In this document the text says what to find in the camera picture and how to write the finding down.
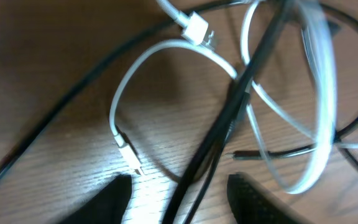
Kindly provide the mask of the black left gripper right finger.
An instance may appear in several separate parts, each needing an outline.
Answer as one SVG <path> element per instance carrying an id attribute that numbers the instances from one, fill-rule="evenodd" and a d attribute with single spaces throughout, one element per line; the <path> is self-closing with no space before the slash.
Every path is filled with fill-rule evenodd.
<path id="1" fill-rule="evenodd" d="M 238 224 L 309 223 L 243 172 L 229 175 L 227 200 Z"/>

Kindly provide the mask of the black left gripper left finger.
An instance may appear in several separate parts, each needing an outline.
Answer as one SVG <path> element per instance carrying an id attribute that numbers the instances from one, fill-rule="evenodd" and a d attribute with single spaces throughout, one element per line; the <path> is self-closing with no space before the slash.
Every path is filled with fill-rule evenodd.
<path id="1" fill-rule="evenodd" d="M 132 195 L 132 176 L 118 175 L 60 224 L 121 223 Z"/>

